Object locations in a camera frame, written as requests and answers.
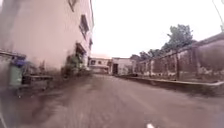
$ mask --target trash bin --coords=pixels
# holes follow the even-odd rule
[[[22,69],[16,65],[10,65],[9,85],[18,88],[22,85]]]

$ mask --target overcast sky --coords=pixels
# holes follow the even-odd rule
[[[194,39],[221,32],[212,0],[92,0],[93,54],[130,57],[160,48],[171,25],[190,25]],[[224,18],[224,5],[215,0]]]

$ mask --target concrete pavement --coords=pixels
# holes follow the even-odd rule
[[[146,128],[148,124],[156,128],[224,127],[222,98],[193,97],[112,76],[95,75],[69,84],[65,89],[37,98],[20,99],[17,108],[10,108],[18,118],[7,116],[11,110],[5,105],[7,125],[19,128]]]

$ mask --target utility pole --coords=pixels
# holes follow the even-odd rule
[[[212,0],[212,3],[213,3],[213,5],[214,5],[214,7],[215,7],[215,9],[216,9],[216,11],[217,11],[217,13],[218,13],[218,15],[219,15],[219,18],[220,18],[221,23],[222,23],[222,24],[221,24],[221,29],[222,29],[222,32],[224,32],[224,21],[223,21],[223,19],[222,19],[222,16],[221,16],[221,14],[220,14],[220,12],[219,12],[219,10],[218,10],[218,8],[217,8],[217,6],[216,6],[214,0]]]

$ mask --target tree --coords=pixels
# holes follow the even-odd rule
[[[169,52],[170,50],[178,50],[184,46],[190,45],[193,42],[193,35],[191,34],[192,30],[189,25],[177,25],[170,27],[171,34],[167,34],[170,39],[162,47],[163,51]]]
[[[141,60],[141,57],[136,55],[136,54],[132,54],[130,59],[133,59],[133,60],[136,60],[136,61],[140,61]]]
[[[162,51],[160,49],[150,49],[148,51],[148,55],[153,58],[153,57],[156,57],[156,56],[159,56],[161,55]]]
[[[150,56],[146,52],[142,51],[140,52],[140,58],[141,60],[147,60],[150,58]]]

